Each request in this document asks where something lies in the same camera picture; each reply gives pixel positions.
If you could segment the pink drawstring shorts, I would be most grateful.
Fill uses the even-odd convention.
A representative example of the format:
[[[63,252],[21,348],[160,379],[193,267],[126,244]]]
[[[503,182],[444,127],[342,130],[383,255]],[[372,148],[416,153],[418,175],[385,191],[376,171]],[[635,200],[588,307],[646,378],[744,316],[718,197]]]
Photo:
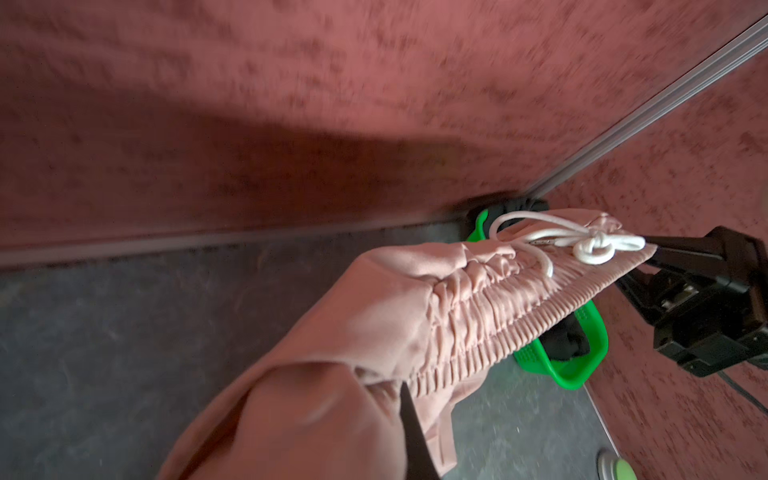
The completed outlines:
[[[360,255],[177,440],[163,479],[402,479],[405,401],[437,475],[488,371],[648,261],[607,213],[498,217],[479,242]]]

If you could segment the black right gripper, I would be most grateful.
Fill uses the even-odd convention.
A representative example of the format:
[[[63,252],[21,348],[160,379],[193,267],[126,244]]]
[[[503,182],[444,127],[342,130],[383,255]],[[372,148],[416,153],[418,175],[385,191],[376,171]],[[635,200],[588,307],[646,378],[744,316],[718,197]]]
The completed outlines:
[[[654,329],[656,352],[696,377],[743,362],[767,367],[767,249],[716,227],[702,237],[646,236],[656,251],[616,285]]]

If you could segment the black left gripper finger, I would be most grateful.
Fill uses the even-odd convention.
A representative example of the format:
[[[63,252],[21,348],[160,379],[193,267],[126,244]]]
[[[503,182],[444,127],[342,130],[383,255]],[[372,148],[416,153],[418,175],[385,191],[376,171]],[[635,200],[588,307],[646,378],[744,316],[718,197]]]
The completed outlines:
[[[400,418],[406,446],[406,480],[440,480],[422,432],[412,395],[406,383],[400,390]]]

